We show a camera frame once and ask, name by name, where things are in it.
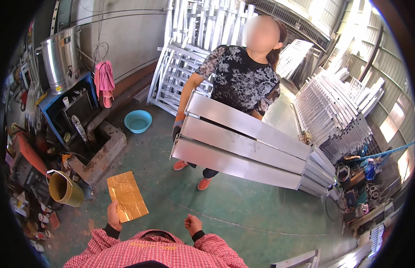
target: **pink towel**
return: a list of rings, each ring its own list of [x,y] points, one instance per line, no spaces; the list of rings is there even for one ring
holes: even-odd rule
[[[103,104],[105,108],[112,106],[112,91],[115,89],[114,76],[112,74],[112,65],[109,61],[101,61],[96,65],[94,73],[94,84],[96,85],[97,97],[99,99],[99,90],[102,90]]]

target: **woman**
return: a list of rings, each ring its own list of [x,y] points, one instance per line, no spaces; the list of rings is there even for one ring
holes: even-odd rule
[[[211,99],[224,103],[262,120],[268,107],[279,97],[279,77],[276,66],[286,38],[286,28],[278,19],[257,16],[247,24],[247,47],[219,46],[188,78],[183,87],[178,112],[173,124],[173,140],[180,132],[185,107],[194,88],[216,71]],[[174,164],[181,170],[194,164],[183,160]],[[218,171],[205,169],[197,188],[204,190]]]

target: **white wall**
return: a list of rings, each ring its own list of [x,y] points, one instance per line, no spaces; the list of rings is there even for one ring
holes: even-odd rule
[[[72,25],[81,26],[82,51],[93,58],[103,0],[75,0]],[[155,62],[163,46],[167,0],[104,0],[100,42],[109,44],[115,83]],[[93,63],[87,62],[90,68]]]

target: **hand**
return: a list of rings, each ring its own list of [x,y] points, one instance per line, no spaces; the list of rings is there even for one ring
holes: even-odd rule
[[[184,114],[180,114],[180,113],[176,114],[175,122],[173,123],[173,132],[172,132],[172,140],[173,141],[175,141],[176,136],[179,134],[179,132],[182,128],[182,124],[183,124],[184,119],[185,119]]]
[[[112,228],[120,232],[123,225],[119,222],[117,205],[118,201],[115,200],[108,206],[108,223]]]
[[[195,233],[201,231],[201,220],[196,216],[188,214],[187,218],[184,220],[185,228],[188,230],[189,235],[193,237]]]

